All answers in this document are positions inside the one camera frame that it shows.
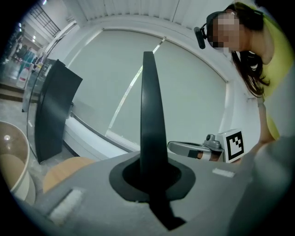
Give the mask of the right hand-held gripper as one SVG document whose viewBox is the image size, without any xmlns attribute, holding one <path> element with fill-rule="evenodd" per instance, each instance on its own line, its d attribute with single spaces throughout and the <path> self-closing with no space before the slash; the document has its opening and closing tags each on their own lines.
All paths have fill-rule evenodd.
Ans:
<svg viewBox="0 0 295 236">
<path fill-rule="evenodd" d="M 232 163 L 244 155 L 241 129 L 231 129 L 215 135 L 208 134 L 203 144 L 170 141 L 167 147 L 177 155 L 193 159 L 210 159 L 211 150 L 222 152 L 225 163 Z"/>
</svg>

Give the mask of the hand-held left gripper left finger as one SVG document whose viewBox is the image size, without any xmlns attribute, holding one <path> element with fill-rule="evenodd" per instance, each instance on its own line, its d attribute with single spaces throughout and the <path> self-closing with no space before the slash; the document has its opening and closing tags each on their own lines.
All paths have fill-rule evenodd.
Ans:
<svg viewBox="0 0 295 236">
<path fill-rule="evenodd" d="M 136 153 L 94 162 L 46 192 L 31 216 L 51 236 L 163 236 L 167 228 L 147 203 L 131 202 L 110 185 L 111 169 Z"/>
</svg>

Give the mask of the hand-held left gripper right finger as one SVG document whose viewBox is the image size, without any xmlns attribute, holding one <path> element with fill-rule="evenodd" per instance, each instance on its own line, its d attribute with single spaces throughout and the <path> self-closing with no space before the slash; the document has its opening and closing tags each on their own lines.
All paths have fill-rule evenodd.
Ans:
<svg viewBox="0 0 295 236">
<path fill-rule="evenodd" d="M 190 192 L 171 202 L 175 215 L 186 223 L 168 236 L 227 236 L 233 213 L 251 180 L 251 156 L 239 164 L 168 156 L 190 167 L 196 177 Z"/>
</svg>

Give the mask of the person's right forearm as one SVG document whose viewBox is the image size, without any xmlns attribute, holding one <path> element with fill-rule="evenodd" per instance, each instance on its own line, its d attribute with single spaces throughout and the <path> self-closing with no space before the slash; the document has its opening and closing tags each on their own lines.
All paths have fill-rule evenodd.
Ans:
<svg viewBox="0 0 295 236">
<path fill-rule="evenodd" d="M 263 146 L 274 141 L 275 139 L 270 133 L 268 127 L 266 126 L 266 128 L 261 128 L 258 142 L 251 148 L 248 153 L 256 154 Z"/>
</svg>

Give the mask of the wooden coffee table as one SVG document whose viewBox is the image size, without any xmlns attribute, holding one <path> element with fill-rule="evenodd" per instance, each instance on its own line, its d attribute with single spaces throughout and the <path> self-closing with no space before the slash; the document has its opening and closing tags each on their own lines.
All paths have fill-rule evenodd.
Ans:
<svg viewBox="0 0 295 236">
<path fill-rule="evenodd" d="M 72 174 L 95 161 L 86 157 L 72 157 L 52 167 L 43 179 L 43 193 L 46 193 Z"/>
</svg>

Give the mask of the person's right hand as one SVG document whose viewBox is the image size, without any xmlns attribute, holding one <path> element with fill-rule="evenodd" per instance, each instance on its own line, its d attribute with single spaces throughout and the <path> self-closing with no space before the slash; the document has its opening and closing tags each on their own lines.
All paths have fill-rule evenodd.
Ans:
<svg viewBox="0 0 295 236">
<path fill-rule="evenodd" d="M 221 152 L 216 152 L 216 151 L 199 152 L 197 154 L 197 159 L 206 160 L 206 161 L 218 161 L 221 155 L 222 155 Z"/>
</svg>

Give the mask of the white round basket table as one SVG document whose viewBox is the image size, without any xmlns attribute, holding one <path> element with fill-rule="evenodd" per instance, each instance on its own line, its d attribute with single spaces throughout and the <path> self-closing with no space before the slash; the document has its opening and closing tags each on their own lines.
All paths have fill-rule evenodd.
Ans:
<svg viewBox="0 0 295 236">
<path fill-rule="evenodd" d="M 0 174 L 14 197 L 33 205 L 36 190 L 28 170 L 29 160 L 26 135 L 17 126 L 0 121 Z"/>
</svg>

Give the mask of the person's yellow shirt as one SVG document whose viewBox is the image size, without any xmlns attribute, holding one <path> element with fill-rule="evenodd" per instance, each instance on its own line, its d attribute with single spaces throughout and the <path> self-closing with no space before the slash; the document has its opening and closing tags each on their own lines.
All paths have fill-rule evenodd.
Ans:
<svg viewBox="0 0 295 236">
<path fill-rule="evenodd" d="M 262 76 L 268 129 L 274 139 L 295 134 L 295 53 L 286 35 L 274 21 L 264 17 L 273 41 L 270 62 L 263 65 Z"/>
</svg>

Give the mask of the glass display counter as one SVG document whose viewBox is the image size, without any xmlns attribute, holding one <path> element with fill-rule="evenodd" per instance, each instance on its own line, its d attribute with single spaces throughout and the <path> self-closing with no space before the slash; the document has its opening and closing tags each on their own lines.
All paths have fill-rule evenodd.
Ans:
<svg viewBox="0 0 295 236">
<path fill-rule="evenodd" d="M 54 59 L 46 59 L 43 64 L 41 63 L 41 68 L 37 66 L 36 68 L 30 70 L 24 87 L 22 112 L 28 112 L 30 104 L 38 102 L 46 76 L 55 61 L 56 60 Z"/>
</svg>

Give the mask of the white jug red label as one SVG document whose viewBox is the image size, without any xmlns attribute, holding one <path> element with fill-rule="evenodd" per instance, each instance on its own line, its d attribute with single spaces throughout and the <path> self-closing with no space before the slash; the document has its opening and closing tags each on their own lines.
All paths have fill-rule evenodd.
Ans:
<svg viewBox="0 0 295 236">
<path fill-rule="evenodd" d="M 27 82 L 29 76 L 30 76 L 30 68 L 29 67 L 24 67 L 23 70 L 21 71 L 19 77 L 18 77 L 18 81 L 17 81 L 16 86 L 18 88 L 23 89 L 25 87 L 25 85 L 26 85 L 26 82 Z"/>
</svg>

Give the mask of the black metal railing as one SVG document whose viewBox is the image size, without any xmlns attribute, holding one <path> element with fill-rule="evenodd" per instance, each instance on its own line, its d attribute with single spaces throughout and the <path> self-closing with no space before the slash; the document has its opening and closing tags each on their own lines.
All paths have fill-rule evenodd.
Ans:
<svg viewBox="0 0 295 236">
<path fill-rule="evenodd" d="M 46 14 L 39 3 L 36 3 L 30 10 L 30 15 L 45 29 L 50 36 L 55 37 L 59 32 L 59 27 Z"/>
</svg>

